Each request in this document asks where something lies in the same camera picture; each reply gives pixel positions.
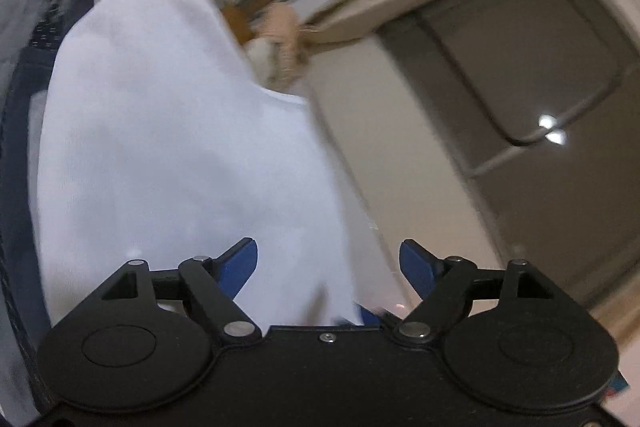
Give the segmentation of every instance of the white garment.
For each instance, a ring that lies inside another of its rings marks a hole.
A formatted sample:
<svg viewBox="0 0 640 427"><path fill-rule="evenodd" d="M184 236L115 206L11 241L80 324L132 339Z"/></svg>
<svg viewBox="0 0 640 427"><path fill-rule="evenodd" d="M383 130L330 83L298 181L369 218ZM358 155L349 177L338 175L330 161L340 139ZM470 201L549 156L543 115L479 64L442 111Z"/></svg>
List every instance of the white garment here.
<svg viewBox="0 0 640 427"><path fill-rule="evenodd" d="M258 267L236 302L261 328L359 322L311 112L254 83L211 0L96 0L58 52L37 185L54 322L130 259L170 269L245 236Z"/></svg>

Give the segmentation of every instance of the screw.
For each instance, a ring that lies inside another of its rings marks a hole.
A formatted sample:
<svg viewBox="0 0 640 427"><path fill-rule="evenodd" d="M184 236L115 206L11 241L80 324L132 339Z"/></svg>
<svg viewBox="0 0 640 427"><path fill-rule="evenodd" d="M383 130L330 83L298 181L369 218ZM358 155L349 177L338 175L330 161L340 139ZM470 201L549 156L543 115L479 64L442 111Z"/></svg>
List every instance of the screw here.
<svg viewBox="0 0 640 427"><path fill-rule="evenodd" d="M333 344L338 339L333 333L322 333L318 338L327 344Z"/></svg>
<svg viewBox="0 0 640 427"><path fill-rule="evenodd" d="M431 333L431 328L422 322L407 322L401 325L398 331L410 339L424 339Z"/></svg>
<svg viewBox="0 0 640 427"><path fill-rule="evenodd" d="M254 331L255 326L251 324L251 322L229 322L229 324L225 326L225 333L230 337L248 337Z"/></svg>

